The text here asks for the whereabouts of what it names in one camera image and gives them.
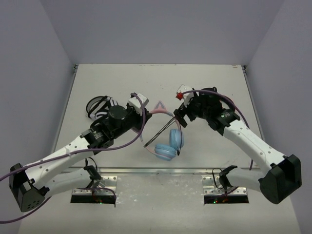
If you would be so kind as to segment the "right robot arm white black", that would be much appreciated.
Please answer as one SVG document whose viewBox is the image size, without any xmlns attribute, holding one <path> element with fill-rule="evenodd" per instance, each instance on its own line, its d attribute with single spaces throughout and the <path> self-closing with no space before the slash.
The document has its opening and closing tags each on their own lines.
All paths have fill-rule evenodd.
<svg viewBox="0 0 312 234">
<path fill-rule="evenodd" d="M 244 170 L 231 165 L 219 173 L 221 190 L 225 194 L 237 187 L 258 191 L 273 204 L 279 204 L 302 185 L 301 161 L 287 156 L 257 136 L 247 125 L 234 102 L 217 92 L 215 87 L 195 90 L 181 85 L 176 98 L 183 103 L 174 111 L 182 127 L 196 118 L 207 121 L 209 127 L 237 145 L 258 167 Z"/>
</svg>

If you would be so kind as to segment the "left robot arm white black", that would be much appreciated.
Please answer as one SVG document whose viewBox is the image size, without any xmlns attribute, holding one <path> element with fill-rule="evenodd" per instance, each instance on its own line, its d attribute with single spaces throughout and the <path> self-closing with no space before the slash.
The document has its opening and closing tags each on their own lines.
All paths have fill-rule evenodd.
<svg viewBox="0 0 312 234">
<path fill-rule="evenodd" d="M 142 126 L 152 117 L 147 109 L 134 104 L 115 105 L 108 113 L 95 120 L 90 128 L 63 148 L 37 162 L 10 168 L 9 188 L 21 212 L 29 212 L 56 194 L 72 189 L 98 187 L 102 177 L 93 165 L 74 172 L 63 171 L 75 163 L 110 150 L 114 141 L 129 130 L 141 132 Z"/>
</svg>

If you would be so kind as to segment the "pink blue cat-ear headphones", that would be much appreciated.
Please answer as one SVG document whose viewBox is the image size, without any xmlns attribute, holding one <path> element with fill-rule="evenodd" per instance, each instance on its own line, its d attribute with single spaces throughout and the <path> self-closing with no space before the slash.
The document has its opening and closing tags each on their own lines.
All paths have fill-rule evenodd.
<svg viewBox="0 0 312 234">
<path fill-rule="evenodd" d="M 161 127 L 154 136 L 145 140 L 143 134 L 139 136 L 143 148 L 157 158 L 164 161 L 171 161 L 181 153 L 184 146 L 184 133 L 182 126 L 175 119 L 172 112 L 168 111 L 162 101 L 159 101 L 153 110 L 152 115 L 166 115 L 169 121 Z"/>
</svg>

